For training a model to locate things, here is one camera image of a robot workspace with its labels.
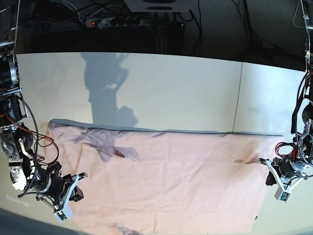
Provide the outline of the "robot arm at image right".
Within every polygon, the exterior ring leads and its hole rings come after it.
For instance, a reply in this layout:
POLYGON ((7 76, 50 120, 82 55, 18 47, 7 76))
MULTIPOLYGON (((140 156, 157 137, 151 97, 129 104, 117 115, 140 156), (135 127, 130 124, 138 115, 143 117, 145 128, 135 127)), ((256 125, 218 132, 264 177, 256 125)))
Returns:
POLYGON ((266 185, 276 184, 277 200, 287 202, 292 190, 307 175, 304 170, 313 166, 313 2, 300 0, 304 27, 307 33, 306 73, 302 78, 297 95, 296 105, 291 117, 292 142, 279 142, 275 147, 277 155, 273 160, 260 159, 269 169, 266 185))

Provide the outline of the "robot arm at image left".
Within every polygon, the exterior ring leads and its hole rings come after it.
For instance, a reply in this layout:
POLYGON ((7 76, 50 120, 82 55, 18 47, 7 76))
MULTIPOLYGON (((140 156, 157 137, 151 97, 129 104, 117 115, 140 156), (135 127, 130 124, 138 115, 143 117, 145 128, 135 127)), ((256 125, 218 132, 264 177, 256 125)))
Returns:
POLYGON ((14 53, 19 21, 20 1, 2 0, 0 2, 0 146, 4 151, 15 190, 21 191, 19 197, 35 194, 37 200, 56 206, 67 201, 78 202, 83 192, 77 182, 86 177, 61 176, 60 163, 54 159, 43 163, 38 154, 39 142, 54 140, 31 131, 23 121, 34 116, 24 101, 20 87, 20 73, 14 53))

